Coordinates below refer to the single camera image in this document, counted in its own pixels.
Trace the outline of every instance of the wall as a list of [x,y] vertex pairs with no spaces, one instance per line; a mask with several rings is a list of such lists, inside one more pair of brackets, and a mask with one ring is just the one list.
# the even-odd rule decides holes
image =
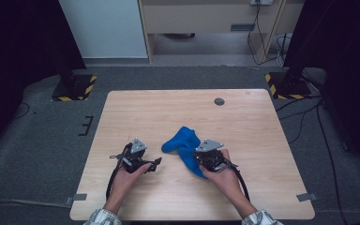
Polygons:
[[147,58],[137,0],[59,0],[83,58]]

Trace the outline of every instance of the blue object on floor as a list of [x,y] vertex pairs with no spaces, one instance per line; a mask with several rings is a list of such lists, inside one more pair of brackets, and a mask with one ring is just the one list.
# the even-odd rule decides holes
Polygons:
[[170,153],[177,149],[177,153],[183,159],[186,166],[201,178],[206,179],[197,160],[192,156],[195,149],[200,146],[200,139],[195,134],[193,129],[188,127],[181,127],[179,131],[170,140],[162,145],[162,152]]

